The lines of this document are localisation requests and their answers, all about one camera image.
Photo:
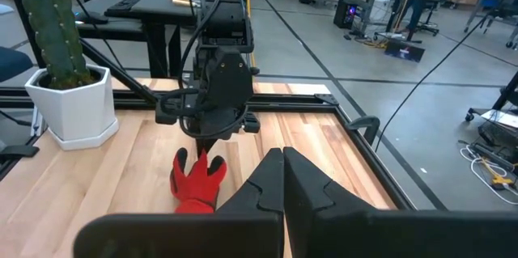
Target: black metal frame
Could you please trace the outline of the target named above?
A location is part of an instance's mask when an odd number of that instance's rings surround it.
[[[474,119],[474,115],[483,115],[486,112],[489,112],[490,110],[497,110],[501,111],[503,106],[510,102],[513,106],[518,105],[518,91],[516,89],[518,88],[518,72],[515,73],[515,75],[512,77],[511,81],[505,86],[500,88],[500,96],[493,104],[492,108],[469,108],[468,112],[465,116],[465,121],[472,121]],[[512,113],[518,113],[518,110],[511,109],[510,112]],[[514,129],[510,129],[505,125],[500,125],[497,121],[493,120],[487,120],[482,125],[478,127],[478,133],[480,136],[486,141],[486,143],[490,146],[497,145],[495,143],[494,138],[490,135],[490,133],[487,133],[486,129],[484,128],[484,125],[486,122],[489,122],[493,125],[495,125],[498,129],[500,129],[500,132],[505,133],[506,135],[518,138],[518,133]]]
[[[165,91],[154,91],[162,95]],[[115,109],[155,110],[155,104],[146,102],[133,91],[114,90]],[[286,95],[255,94],[248,102],[250,112],[306,112],[333,114],[340,126],[355,144],[381,185],[398,209],[414,209],[412,203],[393,180],[383,163],[369,144],[374,142],[380,121],[373,116],[358,120],[351,119],[343,112],[332,95]],[[0,108],[33,108],[34,104],[22,87],[0,87]],[[365,128],[361,135],[359,129]]]
[[[40,56],[40,49],[34,39],[34,31],[28,22],[21,0],[15,0],[20,18],[22,19],[25,32],[31,43],[34,54],[40,68],[45,68],[45,63]],[[92,59],[96,64],[110,69],[114,78],[119,80],[129,90],[114,90],[113,99],[115,109],[127,110],[155,110],[157,99],[166,91],[152,91],[140,85],[134,78],[131,78],[121,67],[111,62],[105,55],[81,39],[83,53]],[[359,153],[363,156],[368,166],[376,175],[381,185],[390,196],[395,206],[399,209],[414,209],[412,203],[402,192],[399,185],[392,178],[383,163],[378,159],[371,148],[376,132],[380,127],[380,120],[374,116],[364,116],[358,120],[351,121],[343,112],[342,108],[332,95],[284,95],[284,94],[255,94],[247,103],[250,112],[310,112],[310,113],[331,113],[340,126],[347,133],[355,144]],[[0,87],[0,108],[34,108],[34,103],[28,93],[22,87]],[[362,136],[359,129],[365,129]],[[36,142],[32,137],[27,145]],[[0,168],[0,180],[18,162],[18,159],[8,161],[8,166]]]
[[[436,9],[438,6],[437,2],[434,2],[432,5],[431,5],[431,8],[430,8],[430,12],[428,12],[428,16],[427,16],[427,21],[424,22],[424,23],[418,23],[418,27],[417,27],[417,31],[427,31],[427,32],[431,32],[433,34],[433,36],[437,36],[437,34],[440,32],[440,30],[438,28],[435,28],[435,27],[429,27],[428,25],[430,24],[430,19],[431,19],[431,16],[433,15],[434,13],[434,9]]]

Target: cactus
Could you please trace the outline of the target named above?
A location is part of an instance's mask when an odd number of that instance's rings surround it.
[[[22,0],[36,43],[51,77],[49,88],[65,90],[90,84],[72,0]]]

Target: metal pole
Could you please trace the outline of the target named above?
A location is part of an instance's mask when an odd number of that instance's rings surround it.
[[[34,31],[32,30],[31,24],[29,23],[29,18],[27,13],[25,12],[22,0],[15,0],[16,9],[18,9],[19,17],[22,19],[23,28],[25,28],[25,33],[27,34],[27,38],[31,43],[32,51],[34,52],[34,57],[36,58],[36,62],[40,68],[45,68],[46,64],[41,57],[40,47],[36,44],[36,38],[34,37]]]

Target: wooden tabletop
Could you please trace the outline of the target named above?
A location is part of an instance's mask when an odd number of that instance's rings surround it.
[[[168,79],[139,79],[155,90],[171,90]],[[122,88],[118,81],[114,89]],[[329,93],[323,85],[255,83],[263,93]],[[338,121],[330,114],[258,113],[261,132],[234,134],[209,153],[229,170],[221,184],[222,205],[250,176],[272,147],[293,146],[347,190],[380,209],[395,209]],[[91,220],[113,213],[172,213],[172,159],[195,141],[178,124],[158,125],[153,111],[117,111],[119,131],[101,147],[63,151],[48,133],[40,152],[21,159],[0,182],[0,257],[71,257],[74,237]],[[286,239],[285,257],[291,257]]]

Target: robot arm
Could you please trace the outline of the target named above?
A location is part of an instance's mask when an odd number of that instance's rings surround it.
[[[181,61],[183,70],[197,40],[193,77],[188,87],[179,78],[180,89],[159,100],[155,120],[173,125],[179,119],[184,133],[209,150],[216,140],[227,140],[243,127],[248,114],[246,102],[253,95],[252,76],[259,70],[241,56],[253,51],[252,29],[243,1],[201,0],[201,5],[197,28]]]

